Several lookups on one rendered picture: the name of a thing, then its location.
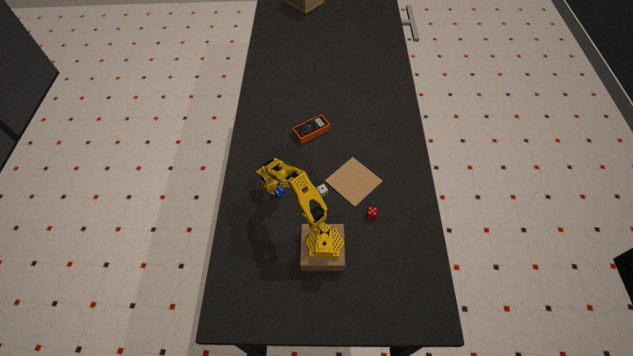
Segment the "red die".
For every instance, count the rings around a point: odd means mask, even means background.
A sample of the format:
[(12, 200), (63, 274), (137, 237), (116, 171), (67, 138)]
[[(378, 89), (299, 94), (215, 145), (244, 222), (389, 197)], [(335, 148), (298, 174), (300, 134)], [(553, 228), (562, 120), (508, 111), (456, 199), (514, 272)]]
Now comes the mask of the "red die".
[(367, 218), (376, 219), (377, 217), (377, 208), (368, 206)]

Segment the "orange digital multimeter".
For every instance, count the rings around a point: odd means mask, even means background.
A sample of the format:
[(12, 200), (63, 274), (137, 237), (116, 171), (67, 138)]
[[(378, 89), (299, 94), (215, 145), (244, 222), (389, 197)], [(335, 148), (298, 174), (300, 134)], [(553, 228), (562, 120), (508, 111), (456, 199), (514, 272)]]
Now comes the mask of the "orange digital multimeter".
[(300, 143), (305, 143), (306, 141), (325, 133), (329, 129), (329, 122), (324, 118), (323, 115), (318, 115), (306, 122), (293, 127), (293, 135)]

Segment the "peach flat mat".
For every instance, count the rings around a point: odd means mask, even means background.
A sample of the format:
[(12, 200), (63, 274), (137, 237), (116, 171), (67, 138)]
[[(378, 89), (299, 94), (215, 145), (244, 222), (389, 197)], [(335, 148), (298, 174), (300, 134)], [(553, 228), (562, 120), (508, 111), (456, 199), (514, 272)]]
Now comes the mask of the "peach flat mat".
[(355, 207), (380, 185), (382, 180), (352, 157), (329, 176), (326, 183)]

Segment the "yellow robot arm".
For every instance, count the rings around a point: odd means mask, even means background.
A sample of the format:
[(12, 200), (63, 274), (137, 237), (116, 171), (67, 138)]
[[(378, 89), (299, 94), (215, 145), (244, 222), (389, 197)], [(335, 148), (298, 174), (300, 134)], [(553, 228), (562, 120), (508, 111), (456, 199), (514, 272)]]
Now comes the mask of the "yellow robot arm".
[[(288, 166), (279, 159), (273, 158), (261, 167), (260, 179), (266, 186), (276, 180), (283, 187), (291, 187), (295, 193), (302, 215), (312, 229), (306, 239), (309, 257), (315, 257), (315, 251), (333, 251), (333, 258), (340, 258), (344, 241), (336, 228), (331, 230), (331, 227), (324, 223), (327, 211), (326, 204), (305, 171)], [(302, 191), (303, 188), (305, 188), (304, 191)], [(314, 200), (318, 205), (311, 212), (310, 200)]]

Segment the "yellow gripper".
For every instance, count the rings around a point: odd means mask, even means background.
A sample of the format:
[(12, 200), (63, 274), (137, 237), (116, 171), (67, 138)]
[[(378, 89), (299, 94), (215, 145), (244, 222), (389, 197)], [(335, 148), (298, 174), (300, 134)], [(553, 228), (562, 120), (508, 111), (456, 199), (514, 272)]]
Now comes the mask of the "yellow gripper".
[[(261, 168), (260, 168), (258, 171), (256, 171), (256, 173), (257, 173), (257, 174), (260, 174), (260, 173), (261, 173)], [(261, 182), (262, 182), (262, 181), (261, 181)], [(278, 181), (276, 181), (276, 180), (274, 180), (272, 183), (270, 183), (270, 184), (269, 184), (269, 185), (267, 185), (267, 186), (266, 186), (266, 185), (262, 182), (262, 185), (263, 185), (263, 187), (265, 188), (265, 190), (266, 190), (267, 192), (269, 192), (269, 193), (271, 193), (271, 194), (275, 195), (274, 189), (276, 189), (276, 188), (277, 188), (277, 186), (279, 185), (279, 182), (278, 182)]]

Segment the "blue die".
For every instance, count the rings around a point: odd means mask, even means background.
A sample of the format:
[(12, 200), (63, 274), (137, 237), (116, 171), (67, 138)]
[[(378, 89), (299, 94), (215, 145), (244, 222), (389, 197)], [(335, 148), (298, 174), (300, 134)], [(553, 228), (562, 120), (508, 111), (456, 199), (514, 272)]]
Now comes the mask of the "blue die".
[(274, 189), (274, 192), (275, 192), (275, 196), (278, 199), (285, 195), (284, 189), (281, 187), (281, 185), (278, 185), (277, 188)]

